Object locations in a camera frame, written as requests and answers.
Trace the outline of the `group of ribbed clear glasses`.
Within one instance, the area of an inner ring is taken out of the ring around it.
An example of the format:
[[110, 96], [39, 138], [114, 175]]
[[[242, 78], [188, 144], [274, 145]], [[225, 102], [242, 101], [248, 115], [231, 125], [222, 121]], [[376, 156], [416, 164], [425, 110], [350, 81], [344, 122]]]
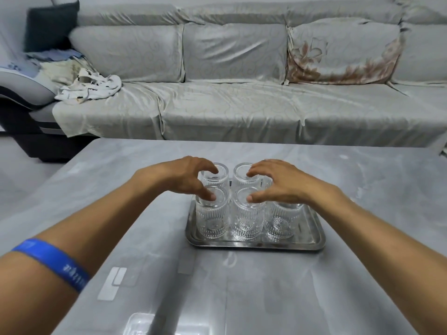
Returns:
[[196, 226], [208, 239], [221, 238], [246, 241], [270, 235], [288, 239], [295, 235], [304, 217], [303, 204], [275, 201], [251, 203], [248, 196], [268, 189], [273, 180], [266, 175], [248, 176], [252, 163], [239, 163], [230, 178], [229, 169], [215, 163], [217, 173], [201, 171], [199, 180], [215, 195], [215, 200], [195, 199]]

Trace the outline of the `person's right hand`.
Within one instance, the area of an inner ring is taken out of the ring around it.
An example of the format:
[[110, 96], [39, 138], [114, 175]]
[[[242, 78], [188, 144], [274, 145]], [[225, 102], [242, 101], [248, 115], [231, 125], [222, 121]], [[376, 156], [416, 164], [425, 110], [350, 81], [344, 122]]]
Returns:
[[296, 166], [278, 159], [265, 159], [254, 163], [247, 172], [248, 177], [262, 175], [272, 180], [264, 190], [276, 190], [276, 202], [310, 203], [319, 183], [316, 177], [299, 170]]

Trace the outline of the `white patterned garment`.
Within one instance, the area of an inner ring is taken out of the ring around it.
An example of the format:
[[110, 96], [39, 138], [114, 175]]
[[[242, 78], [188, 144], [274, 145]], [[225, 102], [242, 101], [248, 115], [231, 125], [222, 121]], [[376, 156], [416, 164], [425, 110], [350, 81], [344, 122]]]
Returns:
[[73, 83], [60, 87], [54, 99], [69, 105], [78, 105], [86, 101], [107, 99], [121, 88], [119, 76], [113, 74], [103, 77], [97, 72], [81, 68]]

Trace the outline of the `person's left hand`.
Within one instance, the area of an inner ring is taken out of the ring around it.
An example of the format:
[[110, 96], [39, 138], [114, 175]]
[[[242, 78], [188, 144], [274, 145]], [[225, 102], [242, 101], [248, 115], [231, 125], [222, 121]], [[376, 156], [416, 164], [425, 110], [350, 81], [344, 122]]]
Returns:
[[191, 194], [190, 183], [199, 180], [198, 175], [202, 171], [218, 173], [214, 163], [208, 159], [186, 156], [139, 169], [132, 176], [132, 183], [139, 191], [155, 197], [165, 191]]

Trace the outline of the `cream crumpled cloth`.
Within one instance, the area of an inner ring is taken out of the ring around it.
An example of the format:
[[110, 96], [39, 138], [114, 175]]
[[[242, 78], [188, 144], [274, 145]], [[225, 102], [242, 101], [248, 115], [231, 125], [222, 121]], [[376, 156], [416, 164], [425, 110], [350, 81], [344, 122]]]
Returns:
[[73, 84], [81, 69], [97, 71], [84, 57], [71, 57], [64, 61], [40, 61], [39, 63], [40, 71], [59, 86]]

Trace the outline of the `floral print cushion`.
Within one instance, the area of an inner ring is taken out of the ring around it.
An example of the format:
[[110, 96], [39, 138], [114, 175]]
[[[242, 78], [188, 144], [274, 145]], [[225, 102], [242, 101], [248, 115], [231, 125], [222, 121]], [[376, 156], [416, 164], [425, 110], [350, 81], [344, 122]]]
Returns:
[[405, 45], [394, 24], [327, 18], [288, 27], [289, 83], [384, 84]]

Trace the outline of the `blue folded cloth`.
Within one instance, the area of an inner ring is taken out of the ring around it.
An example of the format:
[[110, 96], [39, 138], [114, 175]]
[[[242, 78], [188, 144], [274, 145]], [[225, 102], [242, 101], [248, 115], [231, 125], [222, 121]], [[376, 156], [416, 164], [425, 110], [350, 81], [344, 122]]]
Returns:
[[25, 55], [29, 59], [33, 59], [39, 62], [56, 62], [56, 61], [67, 61], [71, 58], [81, 58], [84, 55], [76, 50], [58, 50], [51, 49], [41, 52], [26, 52]]

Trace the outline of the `stainless steel tray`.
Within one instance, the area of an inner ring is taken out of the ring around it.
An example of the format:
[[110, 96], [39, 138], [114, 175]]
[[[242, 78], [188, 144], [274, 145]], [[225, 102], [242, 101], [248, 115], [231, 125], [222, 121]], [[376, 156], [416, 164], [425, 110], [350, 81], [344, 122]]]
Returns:
[[326, 235], [317, 213], [305, 204], [264, 202], [264, 222], [254, 238], [244, 238], [242, 220], [230, 215], [228, 230], [218, 238], [208, 238], [199, 231], [196, 198], [190, 205], [186, 225], [188, 242], [199, 248], [250, 248], [278, 251], [321, 251], [326, 244]]

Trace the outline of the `blue rubber wristband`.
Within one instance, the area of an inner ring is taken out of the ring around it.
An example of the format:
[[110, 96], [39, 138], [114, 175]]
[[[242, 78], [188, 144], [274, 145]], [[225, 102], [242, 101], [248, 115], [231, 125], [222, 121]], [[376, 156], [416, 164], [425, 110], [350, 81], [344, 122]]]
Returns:
[[25, 254], [44, 265], [77, 293], [81, 293], [91, 279], [90, 274], [75, 259], [46, 241], [30, 238], [15, 246], [12, 251]]

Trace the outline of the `dark teal pillow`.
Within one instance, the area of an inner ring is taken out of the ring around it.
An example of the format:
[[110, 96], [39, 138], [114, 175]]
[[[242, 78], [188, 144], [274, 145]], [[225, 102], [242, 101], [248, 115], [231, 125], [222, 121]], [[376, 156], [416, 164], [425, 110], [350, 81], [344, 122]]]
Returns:
[[49, 7], [30, 8], [27, 11], [24, 52], [69, 50], [70, 32], [77, 26], [80, 2]]

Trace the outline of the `person's right forearm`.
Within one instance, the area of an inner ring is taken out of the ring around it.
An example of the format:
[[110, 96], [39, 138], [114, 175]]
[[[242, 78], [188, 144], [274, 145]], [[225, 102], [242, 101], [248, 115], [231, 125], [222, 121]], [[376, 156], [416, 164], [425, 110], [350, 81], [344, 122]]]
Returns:
[[335, 186], [311, 186], [300, 199], [336, 231], [419, 335], [447, 335], [447, 257]]

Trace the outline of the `grey sofa back cushion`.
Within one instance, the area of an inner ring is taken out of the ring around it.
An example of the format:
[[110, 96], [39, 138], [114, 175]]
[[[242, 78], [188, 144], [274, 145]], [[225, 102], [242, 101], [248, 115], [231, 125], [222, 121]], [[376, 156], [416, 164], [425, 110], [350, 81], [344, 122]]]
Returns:
[[185, 82], [284, 83], [285, 25], [187, 23], [182, 44]]
[[394, 68], [395, 84], [447, 84], [447, 24], [401, 26], [404, 48]]
[[73, 48], [103, 76], [123, 82], [180, 83], [184, 25], [85, 26], [69, 35]]

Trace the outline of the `person's left forearm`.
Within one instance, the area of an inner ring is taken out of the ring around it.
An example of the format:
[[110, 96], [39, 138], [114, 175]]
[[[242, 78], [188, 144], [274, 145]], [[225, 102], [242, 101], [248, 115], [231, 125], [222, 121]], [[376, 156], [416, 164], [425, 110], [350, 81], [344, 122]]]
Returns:
[[[155, 166], [36, 235], [94, 276], [117, 243], [162, 192]], [[0, 257], [0, 335], [51, 335], [80, 293], [44, 264], [10, 251]]]

